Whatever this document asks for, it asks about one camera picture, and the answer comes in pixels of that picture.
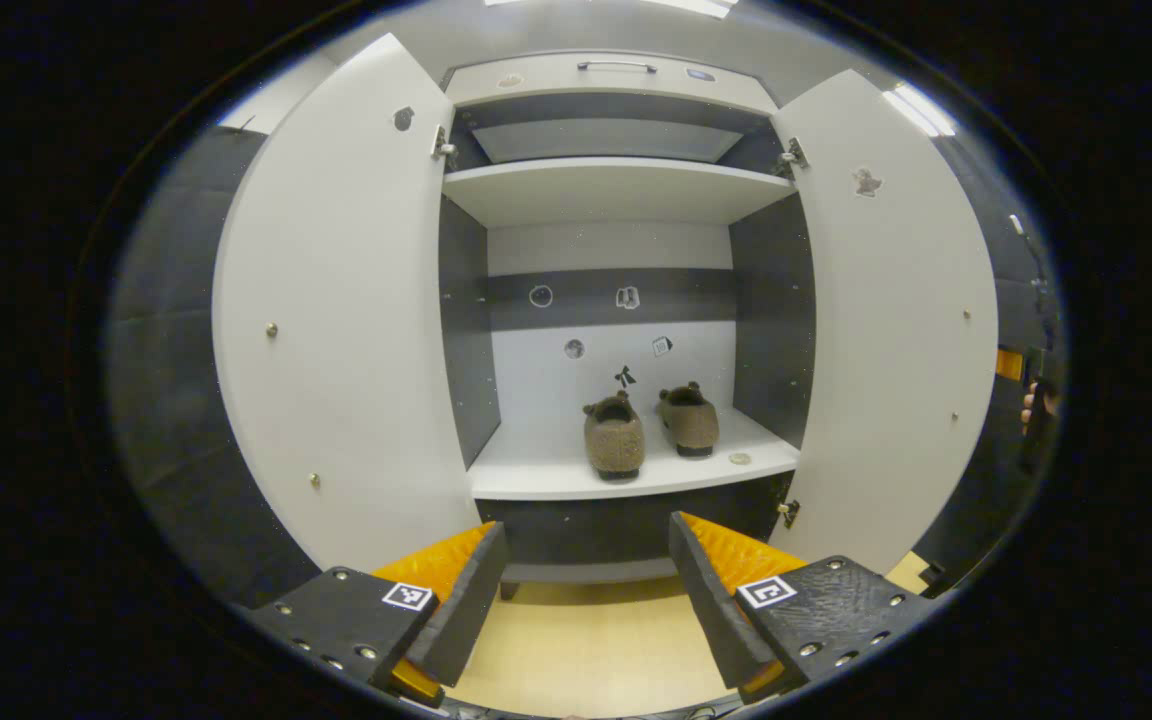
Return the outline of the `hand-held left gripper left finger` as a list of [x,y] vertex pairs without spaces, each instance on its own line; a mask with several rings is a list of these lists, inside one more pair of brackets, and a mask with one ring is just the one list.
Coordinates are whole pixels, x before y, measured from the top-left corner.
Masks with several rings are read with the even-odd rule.
[[488,521],[374,571],[334,566],[247,621],[349,687],[407,702],[444,702],[492,609],[508,561]]

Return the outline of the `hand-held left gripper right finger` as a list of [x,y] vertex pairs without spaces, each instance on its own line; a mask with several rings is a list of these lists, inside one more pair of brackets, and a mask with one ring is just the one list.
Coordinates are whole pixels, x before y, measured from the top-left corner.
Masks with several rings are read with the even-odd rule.
[[934,602],[846,556],[805,562],[689,511],[669,553],[723,685],[755,705],[890,647]]

